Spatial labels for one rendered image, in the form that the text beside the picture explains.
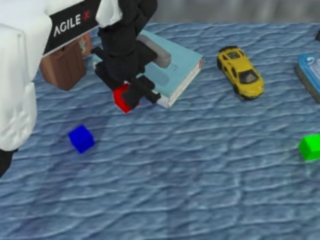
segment yellow toy car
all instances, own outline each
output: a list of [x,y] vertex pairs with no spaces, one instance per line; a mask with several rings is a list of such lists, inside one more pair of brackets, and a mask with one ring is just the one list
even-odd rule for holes
[[245,100],[252,100],[264,92],[264,80],[237,46],[222,48],[217,56],[217,67],[223,71],[234,92]]

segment light blue book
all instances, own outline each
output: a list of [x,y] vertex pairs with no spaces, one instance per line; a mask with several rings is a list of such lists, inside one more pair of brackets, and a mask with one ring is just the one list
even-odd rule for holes
[[[161,94],[157,103],[168,109],[202,69],[203,56],[145,30],[138,39],[158,54],[155,61],[145,66],[143,74],[154,82],[154,92]],[[94,56],[93,64],[99,61]]]

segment brown box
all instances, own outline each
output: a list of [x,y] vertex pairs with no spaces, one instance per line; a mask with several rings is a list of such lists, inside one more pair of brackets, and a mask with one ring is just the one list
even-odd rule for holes
[[92,42],[91,42],[90,33],[88,32],[88,33],[82,35],[81,37],[79,37],[78,41],[79,41],[82,55],[84,57],[90,55],[91,50],[92,50]]
[[69,91],[86,74],[78,40],[45,56],[41,60],[40,70],[46,82]]

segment red letter x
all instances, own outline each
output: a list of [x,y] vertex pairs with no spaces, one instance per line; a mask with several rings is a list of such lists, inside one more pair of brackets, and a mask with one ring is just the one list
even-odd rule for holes
[[82,15],[82,19],[87,21],[90,18],[90,10],[84,11]]

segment blue cube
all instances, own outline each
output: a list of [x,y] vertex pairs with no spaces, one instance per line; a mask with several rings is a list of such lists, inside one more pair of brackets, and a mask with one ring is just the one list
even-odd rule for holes
[[93,135],[84,125],[78,126],[69,132],[68,136],[70,142],[80,154],[96,144]]

